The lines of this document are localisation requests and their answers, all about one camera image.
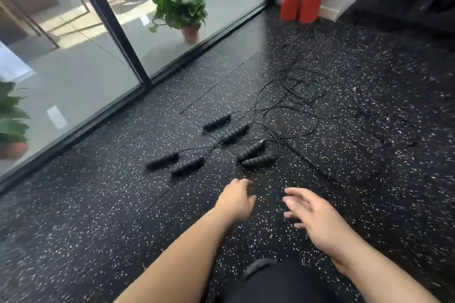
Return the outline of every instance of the hand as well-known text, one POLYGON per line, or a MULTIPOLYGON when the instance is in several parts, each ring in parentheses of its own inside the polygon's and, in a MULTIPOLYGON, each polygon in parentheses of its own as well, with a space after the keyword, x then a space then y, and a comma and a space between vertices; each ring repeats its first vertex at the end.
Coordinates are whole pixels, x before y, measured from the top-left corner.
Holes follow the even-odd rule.
POLYGON ((253 183, 246 178, 235 178, 224 187, 220 194, 215 209, 227 214, 235 221, 246 220, 253 210, 256 196, 248 197, 248 187, 253 183))
POLYGON ((286 218, 297 218, 297 229, 306 229, 311 242, 332 258, 337 269, 347 274, 355 248, 365 241, 346 223, 325 199, 306 188, 286 188, 283 197, 290 211, 286 218))

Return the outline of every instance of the jump rope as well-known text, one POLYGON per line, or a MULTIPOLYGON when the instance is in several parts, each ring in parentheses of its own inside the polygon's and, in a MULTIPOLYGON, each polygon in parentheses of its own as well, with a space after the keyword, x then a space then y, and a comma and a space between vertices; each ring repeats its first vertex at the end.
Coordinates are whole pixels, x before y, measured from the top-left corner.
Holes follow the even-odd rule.
MULTIPOLYGON (((281 47, 281 51, 284 51, 286 48, 293 47, 293 45, 284 44, 281 47)), ((324 75, 321 72, 308 70, 301 65, 297 65, 297 61, 300 58, 300 54, 297 54, 295 58, 291 61, 289 65, 283 65, 283 68, 278 71, 278 78, 273 79, 267 82, 256 94, 254 105, 250 110, 237 110, 232 111, 221 116, 217 116, 212 120, 206 122, 202 128, 205 132, 209 133, 222 125, 225 125, 231 121, 231 116, 236 113, 243 112, 245 115, 252 112, 253 117, 251 121, 243 123, 236 126, 235 128, 229 130, 226 134, 221 136, 221 138, 212 146, 207 147, 195 147, 195 148, 186 148, 179 151, 171 151, 169 153, 157 156, 151 159, 149 163, 145 166, 148 170, 156 170, 168 164, 177 162, 183 152, 186 151, 195 151, 195 150, 205 150, 202 154, 199 153, 192 158, 180 162, 173 168, 171 168, 171 175, 173 177, 178 177, 184 174, 187 174, 191 171, 201 168, 206 162, 207 158, 210 156, 212 151, 219 146, 224 146, 232 143, 243 143, 243 142, 254 142, 252 145, 246 147, 241 151, 237 156, 237 162, 243 168, 256 168, 261 166, 270 165, 279 159, 282 149, 287 148, 295 155, 300 157, 308 166, 313 169, 317 174, 319 174, 323 179, 329 182, 332 185, 335 185, 339 188, 353 190, 356 194, 361 196, 369 196, 377 192, 383 185, 382 179, 380 177, 381 172, 384 169, 385 161, 382 156, 375 155, 363 147, 361 144, 350 138, 343 128, 343 120, 347 119, 346 115, 351 115, 349 118, 355 120, 356 125, 360 130, 366 134, 372 136, 374 139, 379 141, 383 146, 385 145, 385 140, 382 139, 378 134, 373 133, 368 130, 366 127, 362 126, 361 121, 368 120, 372 116, 378 115, 380 113, 373 112, 365 109, 357 100, 356 96, 347 88, 344 88, 345 92, 345 101, 351 99, 350 105, 338 106, 337 112, 335 115, 322 116, 315 110, 314 105, 317 100, 323 98, 326 95, 326 91, 316 91, 314 84, 320 83, 322 80, 330 81, 330 78, 327 75, 324 75), (290 73, 293 71, 300 71, 310 73, 318 77, 318 79, 303 79, 295 78, 290 76, 290 73), (257 108, 259 102, 259 95, 266 90, 271 85, 278 85, 281 88, 281 96, 278 100, 265 108, 257 108), (299 88, 305 88, 305 93, 307 96, 302 95, 298 92, 299 88), (287 109, 292 110, 303 115, 308 115, 315 119, 314 126, 307 132, 303 134, 287 136, 286 134, 280 134, 279 132, 273 130, 266 124, 267 115, 272 110, 277 109, 287 109), (298 151, 292 144, 288 141, 291 139, 306 138, 311 134, 316 132, 319 128, 319 123, 323 119, 331 119, 338 122, 338 130, 340 135, 347 139, 352 145, 359 148, 361 151, 365 152, 369 157, 374 161, 379 162, 379 170, 370 174, 366 179, 361 181, 356 181, 355 183, 338 179, 333 175, 329 175, 324 170, 322 170, 318 165, 312 163, 303 153, 298 151), (244 134, 247 133, 248 129, 252 125, 257 125, 262 127, 269 135, 268 138, 263 139, 248 139, 240 140, 244 134), (261 154, 266 150, 267 144, 274 143, 276 144, 275 152, 267 152, 261 154)))

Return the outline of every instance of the pothos plant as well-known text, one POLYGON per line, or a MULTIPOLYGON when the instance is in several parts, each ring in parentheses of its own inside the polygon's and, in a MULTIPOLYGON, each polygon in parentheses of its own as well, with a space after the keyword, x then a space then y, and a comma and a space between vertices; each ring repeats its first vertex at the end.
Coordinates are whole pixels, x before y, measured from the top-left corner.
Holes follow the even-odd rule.
POLYGON ((25 97, 9 96, 15 85, 0 81, 0 146, 27 141, 24 134, 29 127, 22 119, 30 119, 30 116, 17 106, 25 97))
POLYGON ((205 0, 152 0, 156 4, 156 13, 153 16, 151 32, 156 32, 160 26, 182 29, 193 27, 199 30, 205 24, 207 12, 205 0))

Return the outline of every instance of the speckled black floor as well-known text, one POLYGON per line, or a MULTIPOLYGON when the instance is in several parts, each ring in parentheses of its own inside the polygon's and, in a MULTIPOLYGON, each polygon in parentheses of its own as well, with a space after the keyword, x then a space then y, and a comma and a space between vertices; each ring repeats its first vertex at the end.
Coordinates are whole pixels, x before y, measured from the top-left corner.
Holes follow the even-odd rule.
MULTIPOLYGON (((326 197, 440 299, 455 299, 454 67, 454 53, 417 33, 343 21, 283 24, 268 9, 0 199, 0 301, 112 301, 240 176, 253 179, 259 200, 225 242, 212 293, 269 257, 309 265, 345 301, 361 300, 283 218, 282 190, 295 185, 326 197), (289 144, 336 179, 374 176, 371 187, 329 183, 286 148, 273 166, 255 171, 236 165, 241 146, 232 145, 181 180, 169 180, 167 170, 144 172, 147 159, 166 150, 212 144, 229 126, 203 135, 203 120, 250 109, 258 89, 297 55, 299 65, 325 76, 315 110, 336 112, 349 90, 369 111, 364 122, 376 136, 349 121, 341 134, 327 119, 289 144)), ((231 126, 250 116, 236 114, 231 126)), ((268 122, 288 134, 315 125, 292 111, 271 111, 268 122)), ((246 137, 263 136, 253 126, 246 137)))

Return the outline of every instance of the potted plant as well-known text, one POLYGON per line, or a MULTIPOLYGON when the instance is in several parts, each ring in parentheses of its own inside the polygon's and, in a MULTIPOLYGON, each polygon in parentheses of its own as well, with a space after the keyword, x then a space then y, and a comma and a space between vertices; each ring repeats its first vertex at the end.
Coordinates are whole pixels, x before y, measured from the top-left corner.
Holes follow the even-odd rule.
POLYGON ((199 28, 205 24, 205 0, 152 0, 156 4, 151 32, 167 25, 182 31, 185 41, 194 44, 199 39, 199 28))
POLYGON ((24 97, 9 96, 15 85, 14 82, 0 81, 0 159, 17 160, 29 148, 24 136, 29 127, 21 120, 30 117, 17 107, 24 97))

